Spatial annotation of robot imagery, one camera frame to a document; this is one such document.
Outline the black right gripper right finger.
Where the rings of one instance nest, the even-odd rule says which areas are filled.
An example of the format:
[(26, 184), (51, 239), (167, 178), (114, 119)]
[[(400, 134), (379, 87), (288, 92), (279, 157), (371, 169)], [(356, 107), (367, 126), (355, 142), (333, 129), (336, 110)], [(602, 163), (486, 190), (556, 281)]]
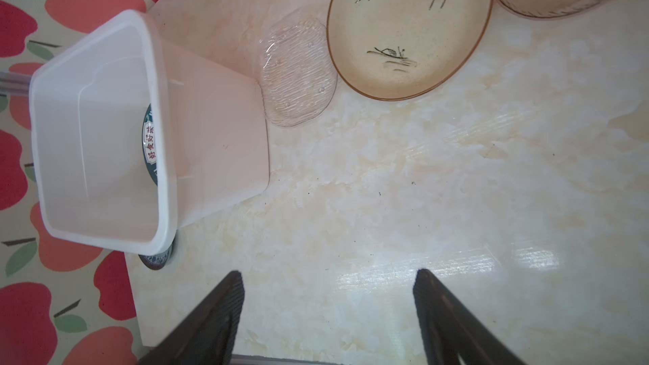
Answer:
[(431, 271), (417, 271), (412, 291), (429, 364), (523, 363)]

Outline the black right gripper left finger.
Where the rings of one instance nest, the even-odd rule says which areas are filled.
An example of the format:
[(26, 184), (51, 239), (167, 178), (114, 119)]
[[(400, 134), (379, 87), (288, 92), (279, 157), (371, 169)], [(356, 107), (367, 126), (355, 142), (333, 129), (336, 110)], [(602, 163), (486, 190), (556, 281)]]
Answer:
[(242, 274), (234, 270), (138, 363), (231, 363), (244, 298)]

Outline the cream plate with plant drawing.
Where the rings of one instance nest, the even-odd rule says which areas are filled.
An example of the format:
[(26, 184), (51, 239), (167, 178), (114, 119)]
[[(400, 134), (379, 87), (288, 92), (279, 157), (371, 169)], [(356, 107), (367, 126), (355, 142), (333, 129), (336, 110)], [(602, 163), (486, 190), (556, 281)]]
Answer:
[(331, 0), (327, 40), (346, 84), (380, 101), (441, 86), (483, 39), (494, 0)]

